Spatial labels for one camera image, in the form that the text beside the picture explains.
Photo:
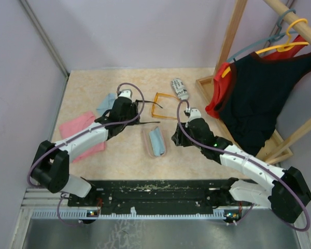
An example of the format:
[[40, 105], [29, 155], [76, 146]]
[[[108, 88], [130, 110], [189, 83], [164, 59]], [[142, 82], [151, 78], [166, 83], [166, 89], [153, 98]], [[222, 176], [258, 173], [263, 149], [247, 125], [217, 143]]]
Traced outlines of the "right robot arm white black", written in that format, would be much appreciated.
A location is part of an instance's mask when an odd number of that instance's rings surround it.
[[282, 221], [293, 224], [304, 214], [311, 191], [300, 170], [282, 169], [244, 152], [229, 140], [215, 136], [203, 118], [179, 122], [172, 136], [176, 146], [197, 147], [201, 154], [218, 164], [235, 169], [253, 182], [229, 179], [221, 192], [227, 205], [245, 201], [269, 208]]

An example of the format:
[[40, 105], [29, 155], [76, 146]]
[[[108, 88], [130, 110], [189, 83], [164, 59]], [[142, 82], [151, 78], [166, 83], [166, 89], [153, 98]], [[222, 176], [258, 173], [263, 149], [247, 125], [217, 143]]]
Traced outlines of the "pink glasses case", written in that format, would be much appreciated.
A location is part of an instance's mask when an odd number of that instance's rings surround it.
[[144, 147], [152, 158], [163, 157], [167, 152], [164, 135], [159, 126], [152, 129], [142, 129]]

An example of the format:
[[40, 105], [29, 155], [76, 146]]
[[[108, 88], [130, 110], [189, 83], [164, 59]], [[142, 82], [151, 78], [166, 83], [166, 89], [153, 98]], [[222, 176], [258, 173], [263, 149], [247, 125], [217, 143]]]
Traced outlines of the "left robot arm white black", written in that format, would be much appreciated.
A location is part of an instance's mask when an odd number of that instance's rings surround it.
[[27, 183], [36, 187], [31, 182], [33, 179], [51, 193], [69, 193], [85, 205], [93, 205], [97, 192], [86, 179], [69, 173], [70, 163], [90, 148], [118, 135], [126, 126], [137, 124], [141, 111], [137, 101], [119, 96], [112, 109], [82, 131], [56, 143], [43, 141], [27, 174]]

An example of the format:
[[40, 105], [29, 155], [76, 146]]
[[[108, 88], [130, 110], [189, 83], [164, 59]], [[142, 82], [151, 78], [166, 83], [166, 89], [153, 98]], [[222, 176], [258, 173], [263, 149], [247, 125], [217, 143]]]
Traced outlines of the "light blue cleaning cloth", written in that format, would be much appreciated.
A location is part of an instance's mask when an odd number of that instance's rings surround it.
[[155, 129], [151, 130], [149, 132], [149, 138], [154, 156], [160, 157], [164, 155], [166, 152], [166, 146], [161, 129], [156, 127]]

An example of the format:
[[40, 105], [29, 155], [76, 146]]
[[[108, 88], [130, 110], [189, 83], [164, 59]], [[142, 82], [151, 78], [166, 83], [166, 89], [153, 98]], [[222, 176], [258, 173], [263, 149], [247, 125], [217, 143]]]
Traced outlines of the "black sunglasses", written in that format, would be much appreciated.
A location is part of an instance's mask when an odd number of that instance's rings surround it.
[[143, 102], [142, 99], [135, 100], [133, 102], [133, 105], [134, 105], [133, 117], [135, 117], [142, 110], [142, 106], [144, 105], [144, 109], [141, 115], [135, 121], [133, 121], [133, 125], [146, 125], [146, 124], [159, 124], [160, 123], [160, 121], [152, 118], [152, 114], [148, 113], [148, 111], [152, 110], [153, 107], [160, 107], [160, 109], [162, 109], [163, 107], [161, 105], [150, 100], [145, 100]]

